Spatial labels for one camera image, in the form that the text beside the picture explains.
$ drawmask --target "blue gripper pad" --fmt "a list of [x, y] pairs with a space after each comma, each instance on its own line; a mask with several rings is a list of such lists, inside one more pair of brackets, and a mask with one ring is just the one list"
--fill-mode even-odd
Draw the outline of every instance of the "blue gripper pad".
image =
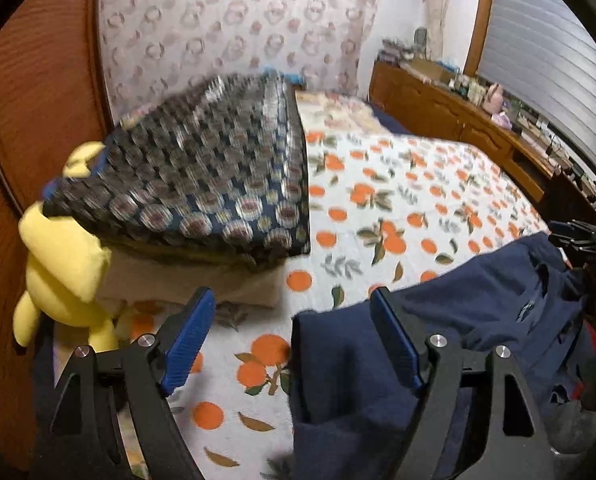
[[180, 332], [165, 353], [165, 375], [160, 381], [160, 387], [166, 396], [169, 397], [174, 389], [183, 386], [187, 381], [189, 371], [214, 320], [215, 310], [214, 293], [206, 288], [196, 303], [191, 306], [190, 312], [183, 313], [187, 315], [187, 319], [184, 320]]
[[425, 386], [420, 374], [418, 353], [394, 315], [393, 308], [400, 307], [391, 304], [380, 288], [373, 291], [369, 298], [369, 311], [382, 345], [392, 362], [398, 382], [417, 393]]

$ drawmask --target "dark patterned quilt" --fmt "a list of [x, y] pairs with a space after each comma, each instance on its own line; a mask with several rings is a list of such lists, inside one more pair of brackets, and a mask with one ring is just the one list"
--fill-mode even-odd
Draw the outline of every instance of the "dark patterned quilt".
[[46, 216], [202, 260], [310, 252], [305, 138], [282, 76], [215, 76], [105, 144], [91, 176], [54, 181]]

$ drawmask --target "wooden headboard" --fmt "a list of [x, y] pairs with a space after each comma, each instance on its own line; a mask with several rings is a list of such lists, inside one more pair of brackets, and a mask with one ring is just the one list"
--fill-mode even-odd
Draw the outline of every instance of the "wooden headboard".
[[0, 30], [0, 453], [27, 469], [35, 439], [32, 349], [14, 351], [24, 290], [21, 212], [72, 149], [111, 129], [98, 55], [98, 0], [25, 0]]

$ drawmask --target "yellow plush toy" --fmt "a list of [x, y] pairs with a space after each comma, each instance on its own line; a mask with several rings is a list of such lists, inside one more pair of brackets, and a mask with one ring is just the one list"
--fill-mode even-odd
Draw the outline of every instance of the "yellow plush toy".
[[[79, 146], [63, 174], [87, 176], [87, 161], [103, 148], [100, 142]], [[14, 311], [14, 337], [21, 346], [33, 339], [41, 312], [75, 327], [89, 327], [89, 345], [96, 352], [118, 348], [110, 315], [95, 295], [111, 261], [111, 251], [70, 217], [47, 218], [42, 203], [30, 206], [18, 224], [29, 249], [27, 290]]]

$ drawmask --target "cardboard box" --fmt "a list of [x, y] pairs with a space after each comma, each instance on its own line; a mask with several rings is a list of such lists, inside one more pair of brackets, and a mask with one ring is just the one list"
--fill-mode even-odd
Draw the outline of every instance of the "cardboard box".
[[429, 61], [427, 59], [422, 59], [421, 57], [414, 57], [414, 59], [408, 63], [414, 70], [426, 75], [433, 81], [440, 81], [441, 83], [449, 84], [449, 81], [456, 77], [454, 72], [450, 72], [443, 66], [438, 65], [438, 63], [434, 63], [433, 61]]

